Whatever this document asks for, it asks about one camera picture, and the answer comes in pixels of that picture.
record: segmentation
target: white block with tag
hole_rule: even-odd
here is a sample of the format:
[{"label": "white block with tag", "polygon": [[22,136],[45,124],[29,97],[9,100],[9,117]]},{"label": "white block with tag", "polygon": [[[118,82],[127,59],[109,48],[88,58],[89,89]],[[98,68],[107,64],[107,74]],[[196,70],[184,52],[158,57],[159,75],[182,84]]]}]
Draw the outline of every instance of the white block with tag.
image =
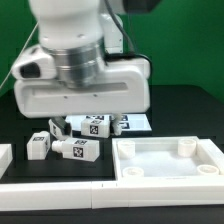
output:
[{"label": "white block with tag", "polygon": [[27,144],[28,160],[44,160],[51,147],[50,133],[34,133]]},{"label": "white block with tag", "polygon": [[99,119],[85,119],[81,123],[81,134],[99,138],[109,138],[110,121]]}]

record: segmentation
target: green wall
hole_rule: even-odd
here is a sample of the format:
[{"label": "green wall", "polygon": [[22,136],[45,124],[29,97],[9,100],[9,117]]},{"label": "green wall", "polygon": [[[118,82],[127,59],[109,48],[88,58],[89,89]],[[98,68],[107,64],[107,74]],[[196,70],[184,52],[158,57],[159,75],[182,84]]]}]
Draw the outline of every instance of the green wall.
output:
[{"label": "green wall", "polygon": [[[163,0],[149,15],[122,18],[153,61],[154,85],[198,85],[224,102],[224,0]],[[0,81],[34,25],[26,0],[0,2]]]}]

